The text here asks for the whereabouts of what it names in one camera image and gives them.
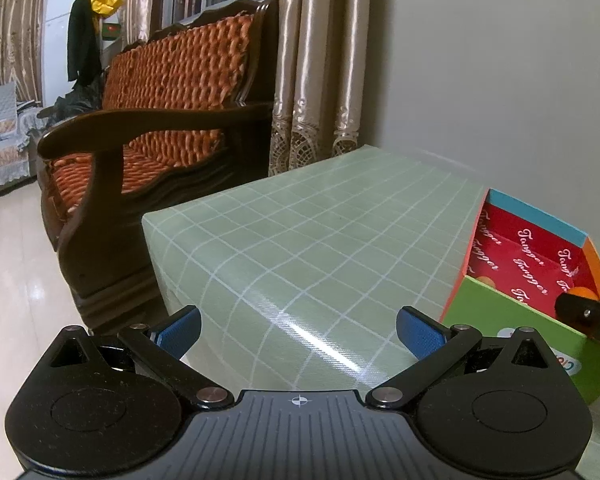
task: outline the metal screw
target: metal screw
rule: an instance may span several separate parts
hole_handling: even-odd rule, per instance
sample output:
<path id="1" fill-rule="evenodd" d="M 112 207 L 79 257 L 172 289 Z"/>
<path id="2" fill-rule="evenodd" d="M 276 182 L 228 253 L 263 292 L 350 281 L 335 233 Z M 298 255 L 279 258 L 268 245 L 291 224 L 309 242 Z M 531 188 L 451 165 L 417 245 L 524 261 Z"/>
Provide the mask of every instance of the metal screw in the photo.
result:
<path id="1" fill-rule="evenodd" d="M 229 396 L 229 393 L 224 388 L 218 386 L 208 386 L 202 388 L 196 393 L 196 397 L 199 398 L 205 404 L 215 404 L 216 402 L 222 402 Z"/>
<path id="2" fill-rule="evenodd" d="M 398 388 L 392 386 L 383 386 L 382 388 L 376 388 L 371 393 L 372 397 L 381 402 L 382 404 L 390 404 L 391 402 L 397 402 L 402 398 L 402 392 Z"/>

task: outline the wooden chair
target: wooden chair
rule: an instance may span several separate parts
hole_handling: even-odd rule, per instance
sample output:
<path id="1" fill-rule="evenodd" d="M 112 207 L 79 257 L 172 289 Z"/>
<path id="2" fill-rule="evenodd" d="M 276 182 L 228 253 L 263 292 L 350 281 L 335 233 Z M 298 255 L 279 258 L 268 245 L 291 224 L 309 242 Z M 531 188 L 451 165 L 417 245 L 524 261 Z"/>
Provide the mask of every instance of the wooden chair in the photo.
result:
<path id="1" fill-rule="evenodd" d="M 46 232 L 94 333 L 166 315 L 144 213 L 267 176 L 277 49 L 277 0 L 204 12 L 126 48 L 103 110 L 38 143 Z"/>

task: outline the colorful box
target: colorful box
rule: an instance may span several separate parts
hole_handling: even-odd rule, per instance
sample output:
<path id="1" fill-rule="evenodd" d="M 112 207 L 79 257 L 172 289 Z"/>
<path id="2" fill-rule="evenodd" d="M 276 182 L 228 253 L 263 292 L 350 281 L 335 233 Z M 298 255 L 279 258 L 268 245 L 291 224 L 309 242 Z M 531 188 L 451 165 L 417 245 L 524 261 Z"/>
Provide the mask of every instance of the colorful box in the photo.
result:
<path id="1" fill-rule="evenodd" d="M 491 189 L 442 314 L 487 336 L 532 326 L 588 403 L 600 396 L 600 343 L 555 319 L 559 294 L 586 287 L 600 298 L 600 257 L 579 229 Z"/>

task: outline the floor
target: floor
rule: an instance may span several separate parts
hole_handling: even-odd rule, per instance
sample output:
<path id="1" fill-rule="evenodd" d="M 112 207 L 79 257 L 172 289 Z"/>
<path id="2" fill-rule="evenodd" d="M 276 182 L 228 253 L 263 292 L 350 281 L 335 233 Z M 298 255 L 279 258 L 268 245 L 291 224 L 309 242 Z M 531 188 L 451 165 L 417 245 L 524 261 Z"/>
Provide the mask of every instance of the floor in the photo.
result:
<path id="1" fill-rule="evenodd" d="M 0 196 L 0 480 L 22 468 L 4 434 L 4 414 L 42 352 L 80 324 L 40 216 L 35 182 Z"/>

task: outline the black jacket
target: black jacket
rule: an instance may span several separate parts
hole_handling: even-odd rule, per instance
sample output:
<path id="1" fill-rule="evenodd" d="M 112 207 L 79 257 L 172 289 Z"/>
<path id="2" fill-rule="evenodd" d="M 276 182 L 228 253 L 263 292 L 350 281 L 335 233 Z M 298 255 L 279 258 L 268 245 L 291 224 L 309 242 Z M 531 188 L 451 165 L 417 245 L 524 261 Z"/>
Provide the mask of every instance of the black jacket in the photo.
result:
<path id="1" fill-rule="evenodd" d="M 69 81 L 88 86 L 102 72 L 100 49 L 93 27 L 91 0 L 75 0 L 69 15 L 67 40 Z"/>

